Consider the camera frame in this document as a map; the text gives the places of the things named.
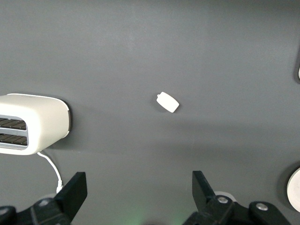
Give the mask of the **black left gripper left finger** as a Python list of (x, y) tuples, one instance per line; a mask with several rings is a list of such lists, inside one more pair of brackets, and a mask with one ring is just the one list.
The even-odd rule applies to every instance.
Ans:
[(55, 197), (38, 200), (17, 212), (14, 206), (1, 206), (2, 225), (70, 225), (87, 197), (85, 172), (77, 172)]

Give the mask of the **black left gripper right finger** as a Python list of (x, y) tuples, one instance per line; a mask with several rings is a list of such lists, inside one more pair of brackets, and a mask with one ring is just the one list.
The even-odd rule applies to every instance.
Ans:
[(192, 172), (192, 195), (197, 211), (185, 225), (289, 225), (288, 219), (269, 202), (243, 207), (228, 196), (216, 195), (202, 171)]

